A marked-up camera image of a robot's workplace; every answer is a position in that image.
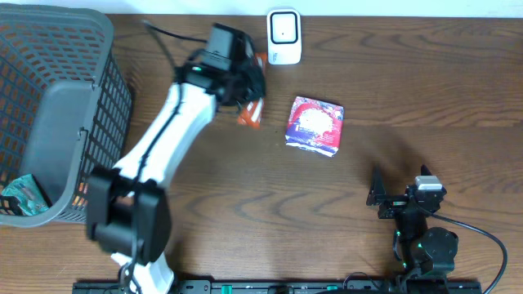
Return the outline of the orange snack bar wrapper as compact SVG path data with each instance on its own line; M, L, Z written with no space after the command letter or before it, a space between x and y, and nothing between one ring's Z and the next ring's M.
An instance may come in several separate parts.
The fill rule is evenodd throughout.
M266 75L266 65L267 65L267 53L266 52L257 52L255 54L256 62L261 67L263 75ZM237 123L239 125L249 126L255 129L260 128L261 119L262 119L262 110L264 108L264 98L262 95L260 98L248 102L239 112L237 117Z

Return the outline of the teal snack packet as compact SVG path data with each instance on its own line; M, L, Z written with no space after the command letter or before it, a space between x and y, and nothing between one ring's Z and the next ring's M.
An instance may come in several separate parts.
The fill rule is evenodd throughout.
M1 192L1 213L6 216L36 216L49 209L38 182L28 174L13 180Z

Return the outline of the pink purple floral pad pack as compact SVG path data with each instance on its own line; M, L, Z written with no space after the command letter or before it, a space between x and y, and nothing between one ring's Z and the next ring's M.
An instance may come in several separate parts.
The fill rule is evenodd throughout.
M288 118L285 144L331 158L341 144L343 119L342 106L297 96Z

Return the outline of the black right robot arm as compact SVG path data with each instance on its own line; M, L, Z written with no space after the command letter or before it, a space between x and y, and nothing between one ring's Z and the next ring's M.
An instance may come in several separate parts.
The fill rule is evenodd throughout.
M445 228L427 225L427 218L440 209L446 194L440 180L426 166L421 166L414 183L397 195L386 192L380 170L373 169L366 204L378 207L380 219L396 223L393 252L405 271L394 282L400 293L449 292L446 276L454 270L458 236Z

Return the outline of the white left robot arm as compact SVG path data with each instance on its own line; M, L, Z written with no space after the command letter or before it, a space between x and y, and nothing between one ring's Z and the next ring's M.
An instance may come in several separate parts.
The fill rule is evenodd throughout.
M215 27L173 80L158 116L131 151L87 179L87 237L122 257L115 289L167 293L174 283L164 249L172 230L167 191L198 134L222 105L264 96L262 66L246 33Z

